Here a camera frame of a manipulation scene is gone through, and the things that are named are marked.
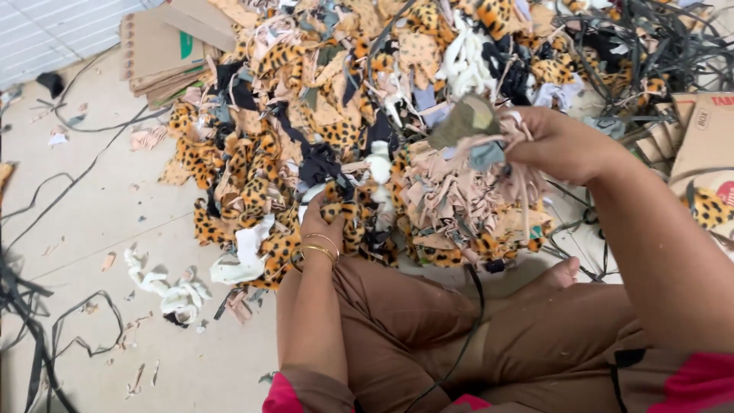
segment woman's right hand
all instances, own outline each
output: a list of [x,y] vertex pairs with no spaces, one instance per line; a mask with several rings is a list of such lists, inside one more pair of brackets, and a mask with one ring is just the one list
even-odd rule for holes
[[613,172],[634,157],[619,143],[568,115],[547,107],[513,107],[533,142],[518,143],[506,157],[574,185]]

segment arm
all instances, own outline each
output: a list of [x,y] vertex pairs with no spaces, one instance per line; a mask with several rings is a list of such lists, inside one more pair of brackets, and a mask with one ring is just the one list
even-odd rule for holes
[[[302,243],[319,245],[328,249],[334,257],[334,246],[320,237],[321,234],[336,245],[341,245],[344,217],[338,217],[330,225],[321,218],[323,193],[308,204],[301,227]],[[321,251],[304,249],[303,277],[296,297],[288,342],[283,354],[283,368],[299,367],[320,373],[347,384],[346,351],[341,333],[339,302],[332,281],[332,262]]]
[[625,289],[653,344],[734,352],[734,263],[654,173],[566,115],[520,111],[537,142],[508,158],[591,190]]

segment brown pants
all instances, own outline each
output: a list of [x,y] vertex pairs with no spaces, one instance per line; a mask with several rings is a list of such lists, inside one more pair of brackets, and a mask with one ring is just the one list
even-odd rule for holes
[[[281,360],[301,275],[289,272],[277,295]],[[342,259],[334,287],[349,388],[367,412],[403,412],[448,372],[479,315],[464,295],[362,259]],[[606,356],[622,341],[646,342],[621,285],[549,288],[484,319],[451,383],[471,381],[491,404],[541,412],[618,412]],[[439,412],[450,402],[438,387],[411,410]]]

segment bare foot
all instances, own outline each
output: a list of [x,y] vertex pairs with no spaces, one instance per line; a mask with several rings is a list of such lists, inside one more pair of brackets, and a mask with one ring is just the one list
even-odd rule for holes
[[580,265],[581,263],[575,256],[566,258],[553,267],[545,270],[543,274],[540,274],[538,282],[544,284],[546,287],[552,287],[559,290],[569,287],[576,282],[576,274],[578,273],[578,267]]

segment woman's left hand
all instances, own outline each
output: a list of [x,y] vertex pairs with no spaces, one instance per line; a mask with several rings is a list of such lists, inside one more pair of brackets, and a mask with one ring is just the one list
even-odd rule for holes
[[[325,198],[326,193],[321,192],[314,196],[308,203],[308,208],[303,215],[303,223],[301,224],[301,245],[318,245],[326,248],[336,258],[338,252],[341,252],[342,249],[344,216],[340,213],[334,218],[331,224],[327,223],[321,217],[321,203]],[[326,254],[312,248],[303,248],[301,253],[303,254],[306,265],[308,265],[309,260],[321,261],[322,258],[328,259]]]

